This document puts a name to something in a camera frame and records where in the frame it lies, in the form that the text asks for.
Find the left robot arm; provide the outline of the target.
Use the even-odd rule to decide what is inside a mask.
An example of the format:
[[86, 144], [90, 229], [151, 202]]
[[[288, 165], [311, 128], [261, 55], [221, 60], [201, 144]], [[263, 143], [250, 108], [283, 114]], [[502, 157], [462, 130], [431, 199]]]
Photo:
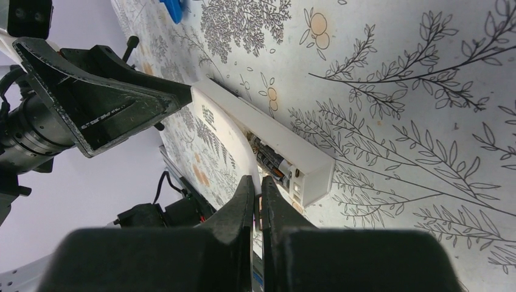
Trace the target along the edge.
[[50, 173], [71, 148], [95, 157], [192, 101], [189, 85], [137, 71], [108, 46], [56, 50], [22, 37], [12, 47], [21, 61], [1, 79], [1, 93], [19, 82], [23, 99], [11, 109], [1, 97], [2, 220], [31, 193], [20, 175]]

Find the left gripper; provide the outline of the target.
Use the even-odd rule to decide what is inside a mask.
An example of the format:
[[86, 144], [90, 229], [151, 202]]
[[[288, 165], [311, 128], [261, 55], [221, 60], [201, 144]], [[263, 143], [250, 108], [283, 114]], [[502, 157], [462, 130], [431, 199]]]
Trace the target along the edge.
[[[138, 71], [108, 46], [55, 50], [22, 37], [13, 48], [29, 83], [19, 65], [1, 78], [1, 173], [51, 173], [74, 144], [92, 158], [192, 102], [189, 85]], [[22, 96], [15, 109], [12, 85]]]

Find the white remote control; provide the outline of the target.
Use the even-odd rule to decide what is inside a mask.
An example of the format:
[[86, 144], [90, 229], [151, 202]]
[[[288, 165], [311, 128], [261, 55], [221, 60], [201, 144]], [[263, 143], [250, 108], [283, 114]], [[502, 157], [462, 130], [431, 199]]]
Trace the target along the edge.
[[[228, 91], [210, 79], [196, 82], [193, 86], [201, 88], [206, 93], [221, 89]], [[307, 207], [327, 195], [331, 189], [334, 159], [256, 106], [240, 97], [237, 98], [240, 99], [238, 102], [224, 104], [228, 107], [226, 112], [236, 122], [247, 140], [249, 134], [254, 135], [292, 164], [292, 176], [288, 189], [290, 198], [301, 206]]]

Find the white remote battery cover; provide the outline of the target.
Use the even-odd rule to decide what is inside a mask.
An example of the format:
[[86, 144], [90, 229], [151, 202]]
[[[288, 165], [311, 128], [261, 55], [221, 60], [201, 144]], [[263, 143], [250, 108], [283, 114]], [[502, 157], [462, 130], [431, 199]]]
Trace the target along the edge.
[[254, 153], [242, 130], [226, 112], [228, 107], [224, 104], [238, 102], [240, 99], [224, 89], [206, 93], [201, 88], [193, 86], [191, 93], [196, 115], [225, 146], [243, 174], [251, 177], [254, 195], [260, 195], [261, 180]]

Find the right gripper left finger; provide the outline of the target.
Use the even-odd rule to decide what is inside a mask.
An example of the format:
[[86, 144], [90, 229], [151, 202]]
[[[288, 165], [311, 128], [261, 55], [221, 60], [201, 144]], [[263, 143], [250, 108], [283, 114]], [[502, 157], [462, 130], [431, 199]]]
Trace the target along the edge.
[[255, 188], [194, 227], [98, 228], [70, 233], [38, 291], [251, 291]]

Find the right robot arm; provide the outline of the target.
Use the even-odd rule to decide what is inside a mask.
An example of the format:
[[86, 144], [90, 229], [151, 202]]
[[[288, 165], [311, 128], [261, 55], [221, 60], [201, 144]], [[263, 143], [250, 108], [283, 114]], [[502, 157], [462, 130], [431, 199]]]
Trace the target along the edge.
[[60, 244], [39, 291], [460, 291], [430, 234], [320, 229], [274, 179], [241, 178], [207, 219], [186, 197], [138, 204], [113, 228], [80, 229]]

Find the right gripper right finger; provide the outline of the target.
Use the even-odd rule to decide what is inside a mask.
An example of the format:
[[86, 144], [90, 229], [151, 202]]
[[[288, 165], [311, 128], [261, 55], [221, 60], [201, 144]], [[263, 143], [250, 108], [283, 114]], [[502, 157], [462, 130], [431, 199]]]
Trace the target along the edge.
[[262, 180], [265, 291], [460, 291], [447, 253], [425, 232], [317, 228]]

